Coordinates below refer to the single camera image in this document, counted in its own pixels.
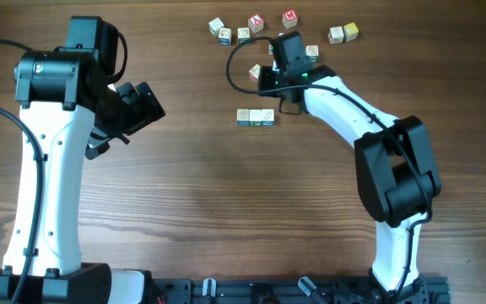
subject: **wooden surface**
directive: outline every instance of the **wooden surface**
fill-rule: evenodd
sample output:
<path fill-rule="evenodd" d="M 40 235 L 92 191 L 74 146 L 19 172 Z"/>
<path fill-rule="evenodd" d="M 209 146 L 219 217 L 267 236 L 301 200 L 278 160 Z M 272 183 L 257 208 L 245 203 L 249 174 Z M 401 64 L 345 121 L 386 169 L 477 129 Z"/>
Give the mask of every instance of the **wooden surface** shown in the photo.
<path fill-rule="evenodd" d="M 235 31 L 266 20 L 284 31 L 294 8 L 307 45 L 370 103 L 429 130 L 443 191 L 423 228 L 418 267 L 449 277 L 455 303 L 486 302 L 486 1 L 327 1 L 0 6 L 0 38 L 51 50 L 72 15 L 100 15 L 127 38 L 123 81 L 147 81 L 167 116 L 85 161 L 79 210 L 84 261 L 149 269 L 154 277 L 297 278 L 364 275 L 375 223 L 356 192 L 354 155 L 311 116 L 276 116 L 242 128 L 237 108 L 275 108 L 224 76 L 231 47 L 208 21 Z M 327 44 L 327 29 L 355 22 L 361 34 Z M 17 114 L 13 67 L 22 52 L 0 46 L 0 106 Z M 243 49 L 233 75 L 269 65 L 267 44 Z M 0 117 L 0 266 L 13 229 L 21 160 L 19 130 Z"/>

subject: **black cable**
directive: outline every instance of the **black cable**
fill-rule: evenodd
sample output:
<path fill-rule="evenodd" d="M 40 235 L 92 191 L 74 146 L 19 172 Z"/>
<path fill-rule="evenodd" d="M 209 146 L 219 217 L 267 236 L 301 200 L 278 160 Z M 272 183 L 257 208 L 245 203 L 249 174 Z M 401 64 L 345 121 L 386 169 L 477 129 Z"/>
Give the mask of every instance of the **black cable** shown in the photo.
<path fill-rule="evenodd" d="M 26 52 L 33 52 L 34 51 L 29 46 L 25 46 L 25 45 L 18 43 L 16 41 L 10 41 L 10 40 L 7 40 L 7 39 L 0 39 L 0 44 L 5 44 L 5 45 L 8 45 L 8 46 L 16 46 L 16 47 L 19 47 Z"/>
<path fill-rule="evenodd" d="M 13 294 L 13 298 L 11 300 L 11 303 L 17 303 L 20 297 L 20 293 L 24 288 L 24 284 L 27 279 L 27 275 L 30 271 L 31 262 L 33 261 L 33 256 L 35 252 L 35 242 L 36 242 L 37 231 L 39 228 L 39 216 L 41 213 L 42 193 L 44 191 L 43 188 L 44 187 L 44 166 L 43 166 L 44 155 L 42 154 L 41 145 L 37 141 L 35 135 L 31 132 L 29 128 L 27 128 L 27 126 L 21 120 L 19 120 L 19 118 L 17 118 L 16 116 L 14 116 L 8 111 L 5 111 L 2 108 L 0 108 L 0 114 L 8 118 L 10 121 L 14 122 L 15 125 L 17 125 L 20 129 L 22 129 L 22 132 L 24 132 L 25 136 L 27 137 L 27 139 L 31 143 L 31 146 L 33 147 L 33 152 L 34 152 L 33 158 L 34 161 L 36 162 L 36 167 L 37 167 L 37 186 L 36 186 L 36 193 L 35 193 L 35 205 L 33 208 L 33 217 L 31 219 L 30 238 L 27 243 L 24 268 L 22 270 L 22 274 L 20 275 L 18 286 L 16 287 L 16 290 Z"/>
<path fill-rule="evenodd" d="M 123 36 L 122 33 L 118 32 L 117 36 L 119 37 L 119 39 L 121 39 L 121 43 L 123 44 L 123 64 L 119 72 L 111 75 L 108 78 L 108 84 L 114 84 L 118 82 L 123 77 L 123 74 L 125 73 L 125 68 L 127 67 L 127 56 L 128 56 L 127 41 L 125 40 L 125 37 Z"/>
<path fill-rule="evenodd" d="M 403 148 L 403 146 L 401 145 L 399 140 L 397 138 L 395 138 L 388 131 L 388 127 L 383 122 L 381 122 L 376 117 L 376 115 L 370 113 L 369 110 L 367 110 L 364 106 L 362 106 L 360 103 L 358 103 L 358 101 L 356 101 L 351 96 L 346 95 L 345 93 L 343 93 L 339 89 L 330 88 L 330 87 L 327 87 L 327 86 L 324 86 L 324 85 L 318 85 L 318 84 L 297 84 L 297 85 L 290 85 L 290 86 L 287 86 L 287 87 L 272 89 L 272 90 L 247 90 L 247 89 L 242 89 L 242 88 L 238 87 L 237 85 L 235 85 L 234 82 L 232 81 L 232 78 L 230 77 L 230 63 L 232 61 L 232 58 L 234 57 L 235 53 L 239 49 L 241 49 L 244 45 L 251 43 L 253 41 L 261 41 L 261 40 L 271 41 L 272 38 L 266 37 L 266 36 L 261 36 L 261 37 L 255 37 L 255 38 L 245 40 L 245 41 L 241 42 L 238 46 L 236 46 L 234 48 L 234 50 L 232 50 L 232 52 L 228 56 L 228 61 L 226 62 L 226 78 L 228 79 L 229 84 L 234 89 L 236 89 L 236 90 L 238 90 L 239 92 L 242 92 L 242 93 L 258 94 L 258 95 L 278 93 L 278 92 L 281 92 L 281 91 L 284 91 L 284 90 L 293 90 L 293 89 L 320 89 L 320 90 L 330 91 L 334 95 L 340 95 L 344 99 L 350 101 L 352 104 L 357 106 L 366 116 L 368 116 L 371 119 L 372 122 L 375 122 L 378 126 L 380 126 L 384 130 L 384 134 L 393 142 L 393 144 L 395 145 L 395 148 L 397 148 L 398 152 L 402 155 L 402 157 L 406 161 L 406 163 L 408 165 L 408 169 L 410 170 L 410 173 L 412 174 L 413 179 L 415 180 L 416 184 L 418 185 L 419 192 L 421 193 L 422 197 L 424 198 L 425 207 L 426 207 L 426 210 L 427 210 L 427 217 L 423 220 L 417 220 L 417 221 L 413 222 L 407 228 L 407 231 L 408 231 L 408 234 L 409 234 L 409 236 L 408 236 L 408 256 L 407 256 L 406 264 L 404 266 L 404 270 L 402 272 L 401 281 L 400 281 L 398 287 L 395 289 L 395 291 L 393 292 L 393 295 L 392 295 L 392 298 L 397 297 L 399 295 L 401 289 L 403 288 L 404 283 L 406 282 L 406 278 L 408 277 L 408 273 L 410 272 L 410 264 L 412 262 L 412 247 L 413 247 L 414 229 L 418 225 L 430 222 L 432 220 L 432 216 L 433 216 L 431 201 L 429 200 L 427 193 L 424 191 L 423 183 L 421 182 L 421 179 L 419 178 L 419 174 L 418 174 L 417 170 L 415 169 L 415 165 L 413 164 L 413 162 L 408 157 L 408 153 Z"/>

